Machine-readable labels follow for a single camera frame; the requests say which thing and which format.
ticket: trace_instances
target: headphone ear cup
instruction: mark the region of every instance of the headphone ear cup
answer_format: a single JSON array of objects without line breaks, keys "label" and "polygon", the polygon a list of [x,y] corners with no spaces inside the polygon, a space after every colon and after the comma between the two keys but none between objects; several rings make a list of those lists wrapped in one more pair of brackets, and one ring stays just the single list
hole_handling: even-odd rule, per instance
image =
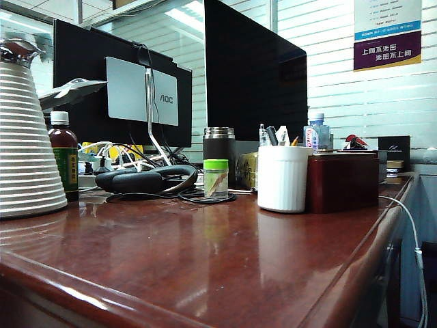
[{"label": "headphone ear cup", "polygon": [[159,167],[157,169],[153,169],[152,171],[158,172],[162,176],[170,176],[170,175],[177,175],[177,174],[188,176],[188,178],[185,179],[180,184],[165,190],[161,190],[159,193],[160,195],[166,193],[178,193],[179,191],[185,190],[193,186],[197,181],[197,169],[190,165],[172,165],[166,167]]},{"label": "headphone ear cup", "polygon": [[119,169],[117,171],[110,171],[101,173],[98,176],[96,176],[96,185],[100,188],[102,188],[105,191],[108,191],[110,193],[114,192],[112,180],[114,177],[120,175],[120,174],[131,174],[135,172],[136,169]]},{"label": "headphone ear cup", "polygon": [[163,178],[157,172],[122,174],[112,179],[115,193],[159,193],[163,189]]}]

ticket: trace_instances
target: white pen holder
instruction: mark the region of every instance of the white pen holder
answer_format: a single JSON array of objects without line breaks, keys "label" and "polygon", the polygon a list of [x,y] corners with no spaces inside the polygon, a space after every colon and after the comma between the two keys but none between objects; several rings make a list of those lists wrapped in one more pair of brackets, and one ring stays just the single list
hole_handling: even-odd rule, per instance
[{"label": "white pen holder", "polygon": [[258,148],[258,206],[283,213],[305,210],[308,156],[313,148]]}]

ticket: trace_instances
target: brown glass bottle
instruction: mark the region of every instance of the brown glass bottle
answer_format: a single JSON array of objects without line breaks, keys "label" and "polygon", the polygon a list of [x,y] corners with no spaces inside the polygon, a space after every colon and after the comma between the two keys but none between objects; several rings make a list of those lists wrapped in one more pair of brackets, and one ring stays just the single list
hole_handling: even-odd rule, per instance
[{"label": "brown glass bottle", "polygon": [[70,130],[66,111],[51,112],[48,132],[68,202],[79,199],[77,137]]}]

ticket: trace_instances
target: black headphones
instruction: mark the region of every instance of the black headphones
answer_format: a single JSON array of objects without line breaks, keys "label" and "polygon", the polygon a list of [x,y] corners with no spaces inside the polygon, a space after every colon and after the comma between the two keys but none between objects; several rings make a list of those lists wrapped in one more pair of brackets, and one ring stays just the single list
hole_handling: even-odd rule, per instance
[{"label": "black headphones", "polygon": [[137,172],[135,167],[99,174],[96,184],[111,193],[154,193],[163,195],[177,193],[194,185],[197,169],[190,165],[158,167],[146,172]]}]

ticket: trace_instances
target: ceiling light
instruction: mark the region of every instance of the ceiling light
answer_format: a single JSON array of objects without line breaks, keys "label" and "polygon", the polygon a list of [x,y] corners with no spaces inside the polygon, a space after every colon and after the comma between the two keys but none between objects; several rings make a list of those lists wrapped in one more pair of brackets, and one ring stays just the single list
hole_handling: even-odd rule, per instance
[{"label": "ceiling light", "polygon": [[36,31],[40,31],[43,33],[48,33],[50,34],[50,32],[46,31],[45,29],[40,29],[39,27],[33,26],[33,25],[29,25],[29,24],[24,24],[22,22],[17,22],[16,20],[11,19],[12,15],[11,14],[6,14],[5,12],[0,12],[0,19],[3,21],[8,21],[17,25],[21,25],[24,27],[28,27],[30,29],[35,29]]},{"label": "ceiling light", "polygon": [[203,33],[202,22],[198,21],[196,18],[193,18],[192,16],[185,14],[184,12],[181,12],[178,9],[172,9],[168,12],[165,12],[165,14]]},{"label": "ceiling light", "polygon": [[194,0],[184,7],[187,7],[188,9],[203,17],[203,5],[200,2]]}]

